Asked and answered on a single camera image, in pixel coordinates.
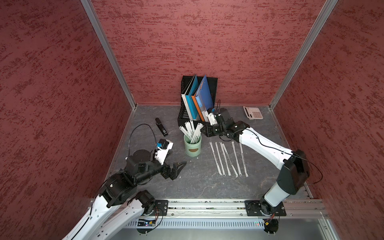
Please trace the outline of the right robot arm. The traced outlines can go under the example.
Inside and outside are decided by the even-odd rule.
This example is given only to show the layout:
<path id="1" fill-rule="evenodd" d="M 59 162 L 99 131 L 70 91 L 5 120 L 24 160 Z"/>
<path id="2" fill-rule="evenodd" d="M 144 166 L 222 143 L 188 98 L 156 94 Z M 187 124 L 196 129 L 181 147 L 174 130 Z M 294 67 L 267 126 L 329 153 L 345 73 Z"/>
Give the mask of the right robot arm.
<path id="1" fill-rule="evenodd" d="M 274 185 L 257 201 L 257 209 L 262 216 L 272 216 L 278 206 L 289 196 L 296 195 L 298 190 L 310 177 L 308 161 L 301 150 L 292 151 L 282 147 L 259 134 L 243 121 L 235 122 L 225 108 L 208 114 L 209 124 L 203 127 L 207 137 L 225 136 L 247 146 L 267 160 L 280 173 Z"/>

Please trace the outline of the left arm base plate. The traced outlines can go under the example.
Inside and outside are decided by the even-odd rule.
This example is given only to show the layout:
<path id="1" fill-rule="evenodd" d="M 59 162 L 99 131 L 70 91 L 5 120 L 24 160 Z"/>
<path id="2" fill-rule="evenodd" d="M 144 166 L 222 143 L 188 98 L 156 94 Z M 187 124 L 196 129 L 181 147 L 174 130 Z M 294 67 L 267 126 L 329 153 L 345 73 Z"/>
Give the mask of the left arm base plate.
<path id="1" fill-rule="evenodd" d="M 150 216 L 156 216 L 159 211 L 160 217 L 166 216 L 168 213 L 169 201 L 168 200 L 155 200 L 154 207 Z"/>

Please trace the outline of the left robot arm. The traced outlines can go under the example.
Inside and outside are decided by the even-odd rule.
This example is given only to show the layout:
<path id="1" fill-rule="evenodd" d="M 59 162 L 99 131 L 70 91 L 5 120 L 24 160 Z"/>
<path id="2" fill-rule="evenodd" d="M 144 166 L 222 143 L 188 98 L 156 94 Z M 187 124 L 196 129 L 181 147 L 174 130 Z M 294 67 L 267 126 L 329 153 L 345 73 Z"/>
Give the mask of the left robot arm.
<path id="1" fill-rule="evenodd" d="M 161 212 L 153 195 L 147 190 L 138 192 L 138 185 L 156 175 L 175 180 L 187 164 L 161 164 L 156 154 L 147 150 L 134 152 L 126 161 L 124 169 L 103 183 L 90 209 L 64 237 L 66 240 L 110 240 L 132 220 Z"/>

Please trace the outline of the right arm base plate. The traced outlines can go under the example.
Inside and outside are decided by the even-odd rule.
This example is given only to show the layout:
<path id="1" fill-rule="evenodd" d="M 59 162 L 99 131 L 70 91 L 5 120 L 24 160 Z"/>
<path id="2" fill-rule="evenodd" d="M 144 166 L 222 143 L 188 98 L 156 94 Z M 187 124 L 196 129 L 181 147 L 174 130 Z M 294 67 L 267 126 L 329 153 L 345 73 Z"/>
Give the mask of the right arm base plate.
<path id="1" fill-rule="evenodd" d="M 265 201 L 244 201 L 248 217 L 286 217 L 287 213 L 283 202 L 276 207 L 270 206 Z"/>

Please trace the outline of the straw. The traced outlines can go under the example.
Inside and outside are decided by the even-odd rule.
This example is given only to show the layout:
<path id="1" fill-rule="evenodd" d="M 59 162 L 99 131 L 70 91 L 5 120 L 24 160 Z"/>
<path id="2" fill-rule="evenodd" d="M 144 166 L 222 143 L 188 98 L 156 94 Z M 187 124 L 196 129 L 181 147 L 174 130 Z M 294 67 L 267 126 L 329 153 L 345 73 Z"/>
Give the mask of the straw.
<path id="1" fill-rule="evenodd" d="M 239 163 L 237 152 L 236 152 L 235 142 L 233 142 L 233 141 L 232 141 L 232 147 L 233 147 L 234 156 L 235 156 L 235 160 L 236 160 L 236 164 L 237 164 L 238 175 L 239 175 L 239 177 L 241 177 L 242 172 L 241 172 L 240 163 Z"/>
<path id="2" fill-rule="evenodd" d="M 216 163 L 216 166 L 217 166 L 219 175 L 220 175 L 220 176 L 223 176 L 222 171 L 221 171 L 221 169 L 220 169 L 220 167 L 219 167 L 219 163 L 218 163 L 218 160 L 217 160 L 217 156 L 216 156 L 216 154 L 215 154 L 215 150 L 214 150 L 214 148 L 213 148 L 213 143 L 212 143 L 212 142 L 209 142 L 209 143 L 210 143 L 211 150 L 212 150 L 212 152 L 213 152 L 213 156 L 214 156 L 214 159 L 215 159 L 215 163 Z"/>
<path id="3" fill-rule="evenodd" d="M 220 143 L 220 146 L 221 146 L 221 149 L 222 149 L 222 152 L 223 152 L 223 156 L 224 156 L 224 159 L 225 159 L 225 165 L 226 165 L 226 168 L 227 168 L 228 176 L 231 176 L 231 172 L 230 172 L 230 169 L 229 169 L 226 152 L 224 150 L 224 145 L 223 145 L 222 142 L 219 142 L 219 143 Z"/>
<path id="4" fill-rule="evenodd" d="M 246 175 L 246 177 L 249 177 L 249 174 L 248 174 L 248 172 L 247 172 L 246 162 L 245 162 L 245 156 L 244 156 L 244 151 L 243 151 L 243 145 L 242 145 L 241 143 L 239 143 L 239 145 L 240 145 L 241 157 L 242 157 L 242 162 L 243 162 L 243 167 L 244 167 L 245 175 Z"/>
<path id="5" fill-rule="evenodd" d="M 225 169 L 224 169 L 223 162 L 222 162 L 221 155 L 220 155 L 220 151 L 219 151 L 219 147 L 218 147 L 218 143 L 215 142 L 215 145 L 216 145 L 216 149 L 217 149 L 218 156 L 219 156 L 219 162 L 220 162 L 220 166 L 221 166 L 222 175 L 226 176 Z"/>
<path id="6" fill-rule="evenodd" d="M 227 148 L 226 148 L 226 146 L 225 146 L 224 144 L 222 144 L 222 146 L 223 146 L 224 152 L 225 152 L 225 154 L 226 154 L 226 158 L 227 158 L 227 160 L 229 161 L 230 166 L 232 167 L 232 169 L 233 169 L 233 171 L 234 171 L 234 173 L 235 173 L 236 178 L 238 178 L 238 177 L 239 177 L 239 174 L 238 174 L 238 172 L 236 171 L 235 166 L 233 165 L 233 163 L 232 163 L 232 161 L 231 161 L 231 159 L 230 159 L 230 156 L 229 156 L 229 153 L 228 153 L 228 151 L 227 151 Z"/>

